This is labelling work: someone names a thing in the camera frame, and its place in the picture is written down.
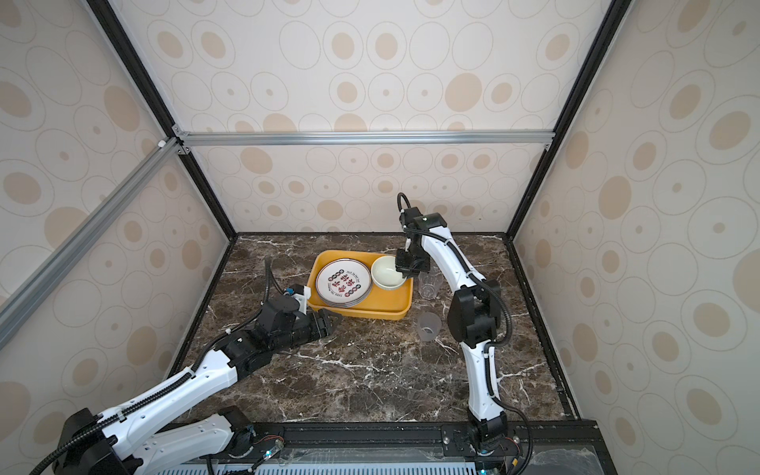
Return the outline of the white plate red rim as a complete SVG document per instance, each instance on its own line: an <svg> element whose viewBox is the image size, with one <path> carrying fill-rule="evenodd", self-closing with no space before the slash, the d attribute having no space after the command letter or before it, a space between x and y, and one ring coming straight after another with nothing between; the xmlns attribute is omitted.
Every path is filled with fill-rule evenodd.
<svg viewBox="0 0 760 475"><path fill-rule="evenodd" d="M356 259L329 262L317 274L316 292L330 307L350 308L360 304L372 290L369 267Z"/></svg>

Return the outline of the cream white bowl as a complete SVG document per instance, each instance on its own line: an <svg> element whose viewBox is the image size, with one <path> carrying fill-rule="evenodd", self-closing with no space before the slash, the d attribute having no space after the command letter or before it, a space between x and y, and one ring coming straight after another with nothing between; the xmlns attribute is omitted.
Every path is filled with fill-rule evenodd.
<svg viewBox="0 0 760 475"><path fill-rule="evenodd" d="M393 255L383 255L375 259L370 268L370 274L375 286L385 291L401 288L407 278L396 269L396 259Z"/></svg>

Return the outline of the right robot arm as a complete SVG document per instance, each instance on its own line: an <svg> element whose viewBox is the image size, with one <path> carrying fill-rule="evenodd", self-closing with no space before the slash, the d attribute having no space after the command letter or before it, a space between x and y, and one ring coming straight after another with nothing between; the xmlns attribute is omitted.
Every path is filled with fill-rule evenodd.
<svg viewBox="0 0 760 475"><path fill-rule="evenodd" d="M397 207L406 244L396 251L396 270L416 277L429 272L434 263L448 283L452 301L446 322L465 359L469 437L475 450L490 452L499 441L510 438L511 414L528 423L523 411L499 396L496 350L512 338L512 314L498 282L476 270L441 214L423 214L404 194L398 197Z"/></svg>

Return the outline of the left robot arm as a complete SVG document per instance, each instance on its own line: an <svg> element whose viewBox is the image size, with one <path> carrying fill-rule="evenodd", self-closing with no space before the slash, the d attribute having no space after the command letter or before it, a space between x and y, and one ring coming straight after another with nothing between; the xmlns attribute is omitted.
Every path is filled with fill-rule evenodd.
<svg viewBox="0 0 760 475"><path fill-rule="evenodd" d="M141 448L178 416L267 366L275 354L330 336L341 321L335 312L309 309L295 295L271 297L172 378L97 415L84 409L70 416L57 448L32 471L135 474L148 466L150 453Z"/></svg>

